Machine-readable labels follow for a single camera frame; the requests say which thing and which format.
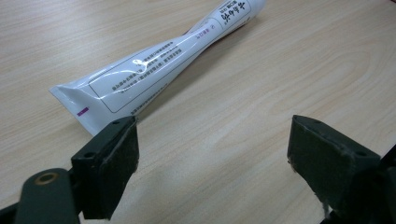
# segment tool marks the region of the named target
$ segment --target light wood surface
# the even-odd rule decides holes
[[[220,1],[1,1],[0,207],[92,138],[49,93],[183,34]],[[141,114],[140,163],[111,223],[319,223],[287,163],[291,117],[384,155],[396,143],[396,4],[269,0]],[[105,223],[103,220],[83,223]]]

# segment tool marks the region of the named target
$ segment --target purple stripe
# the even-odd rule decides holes
[[[80,117],[81,115],[83,115],[85,112],[87,112],[89,109],[88,107],[85,107],[84,109],[82,109],[81,111],[78,112],[78,116]]]

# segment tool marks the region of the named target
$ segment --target screw hole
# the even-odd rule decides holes
[[[94,153],[94,152],[87,152],[87,153],[85,153],[84,154],[84,157],[85,158],[92,158],[92,157],[94,157],[96,154]]]
[[[47,185],[58,178],[56,173],[46,173],[35,179],[36,185]]]

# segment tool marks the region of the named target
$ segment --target white tube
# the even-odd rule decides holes
[[[226,0],[186,34],[143,49],[49,91],[92,135],[137,115],[208,46],[244,25],[265,0]]]

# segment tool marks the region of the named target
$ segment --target table surface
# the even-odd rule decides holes
[[[2,1],[0,207],[92,136],[49,88],[179,36],[220,1]],[[396,4],[269,0],[141,114],[111,223],[319,223],[288,164],[294,114],[385,155],[396,142]],[[103,223],[103,220],[82,220]]]

